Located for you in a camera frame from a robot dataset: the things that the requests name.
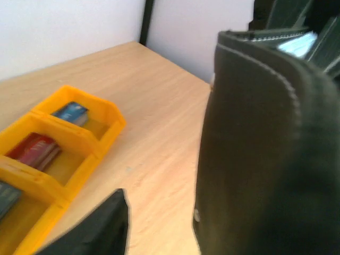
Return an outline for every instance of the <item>yellow bin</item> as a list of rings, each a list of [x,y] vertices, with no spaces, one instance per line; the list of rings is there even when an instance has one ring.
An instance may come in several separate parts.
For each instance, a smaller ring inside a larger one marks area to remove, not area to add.
[[[75,101],[89,121],[79,127],[52,112]],[[0,221],[0,254],[33,254],[101,162],[125,126],[118,108],[70,86],[63,86],[0,133],[0,180],[23,191]],[[48,135],[62,153],[44,171],[4,156],[31,132]]]

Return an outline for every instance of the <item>wall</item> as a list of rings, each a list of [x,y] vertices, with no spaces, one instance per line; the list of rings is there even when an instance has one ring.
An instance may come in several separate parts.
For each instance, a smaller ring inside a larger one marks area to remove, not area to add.
[[[1,0],[0,80],[139,39],[144,0]]]
[[[217,33],[244,30],[253,0],[155,0],[147,46],[209,81]]]

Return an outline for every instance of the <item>table surface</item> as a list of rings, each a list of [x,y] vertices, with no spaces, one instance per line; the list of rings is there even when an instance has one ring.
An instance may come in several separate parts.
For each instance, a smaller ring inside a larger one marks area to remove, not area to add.
[[[124,188],[129,255],[198,254],[191,221],[209,86],[130,42],[1,82],[0,130],[63,84],[114,102],[127,125],[47,242]]]

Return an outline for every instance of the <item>white stitching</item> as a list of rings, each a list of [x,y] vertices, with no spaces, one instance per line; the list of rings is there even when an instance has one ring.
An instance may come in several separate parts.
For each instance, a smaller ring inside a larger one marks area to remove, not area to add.
[[[284,77],[282,74],[276,72],[274,69],[272,69],[270,66],[266,65],[265,63],[253,58],[252,56],[249,56],[245,53],[242,53],[236,49],[231,49],[227,46],[224,46],[222,44],[219,44],[220,47],[224,48],[225,50],[232,52],[236,55],[239,55],[240,57],[245,58],[246,60],[253,62],[254,64],[258,65],[259,67],[263,68],[264,70],[267,70],[270,74],[274,75],[279,81],[281,81],[284,84],[285,89],[288,91],[288,96],[292,100],[292,104],[294,107],[294,114],[296,115],[296,126],[301,126],[301,105],[298,96],[296,95],[295,89],[293,88],[292,84],[287,80],[286,77]],[[297,132],[295,134],[295,138],[299,137],[299,133]]]
[[[262,38],[255,38],[255,39],[241,39],[242,41],[273,41],[273,40],[279,40],[279,39],[288,39],[288,38],[293,38],[302,35],[303,32],[300,33],[295,33],[293,35],[287,35],[287,36],[273,36],[273,37],[262,37]]]

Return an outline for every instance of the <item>black pole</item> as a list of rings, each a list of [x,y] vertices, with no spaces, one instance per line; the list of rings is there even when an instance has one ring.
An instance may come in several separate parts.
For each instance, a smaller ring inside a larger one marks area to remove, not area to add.
[[[152,9],[154,8],[154,2],[155,0],[145,0],[143,23],[142,23],[142,28],[140,30],[140,38],[139,38],[139,43],[143,44],[144,46],[147,44],[150,20],[151,20],[151,15],[152,15]]]

